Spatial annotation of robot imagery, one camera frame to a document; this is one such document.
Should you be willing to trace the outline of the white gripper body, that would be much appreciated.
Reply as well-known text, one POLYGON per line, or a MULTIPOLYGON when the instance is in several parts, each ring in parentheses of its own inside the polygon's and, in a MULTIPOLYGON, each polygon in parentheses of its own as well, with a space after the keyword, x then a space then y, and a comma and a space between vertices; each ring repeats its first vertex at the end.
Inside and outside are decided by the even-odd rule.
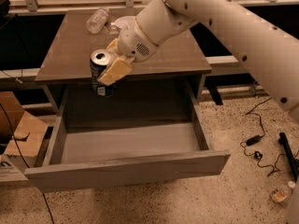
POLYGON ((147 38, 137 20, 133 19, 121 28, 118 50, 122 55, 134 57, 138 63, 142 63, 157 52, 158 46, 147 38))

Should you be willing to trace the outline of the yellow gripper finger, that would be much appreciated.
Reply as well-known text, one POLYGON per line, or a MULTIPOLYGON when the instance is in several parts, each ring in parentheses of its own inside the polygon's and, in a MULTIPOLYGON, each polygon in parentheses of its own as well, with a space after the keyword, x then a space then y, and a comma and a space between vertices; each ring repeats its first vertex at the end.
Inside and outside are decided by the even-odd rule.
POLYGON ((120 55, 121 53, 118 48, 118 39, 114 38, 106 47, 106 50, 111 54, 120 55))
POLYGON ((97 81, 106 86, 112 85, 127 76, 133 70, 134 59, 134 57, 129 58, 124 55, 117 57, 114 62, 104 70, 97 81))

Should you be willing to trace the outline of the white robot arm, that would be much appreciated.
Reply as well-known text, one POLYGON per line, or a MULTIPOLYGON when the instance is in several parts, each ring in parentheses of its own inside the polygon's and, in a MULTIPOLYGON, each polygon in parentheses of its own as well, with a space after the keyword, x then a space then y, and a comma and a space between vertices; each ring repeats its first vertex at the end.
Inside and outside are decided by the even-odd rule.
POLYGON ((108 46, 115 55, 99 81, 110 85, 169 37, 199 21, 293 120, 299 120, 299 45, 268 21, 229 0, 152 0, 108 46))

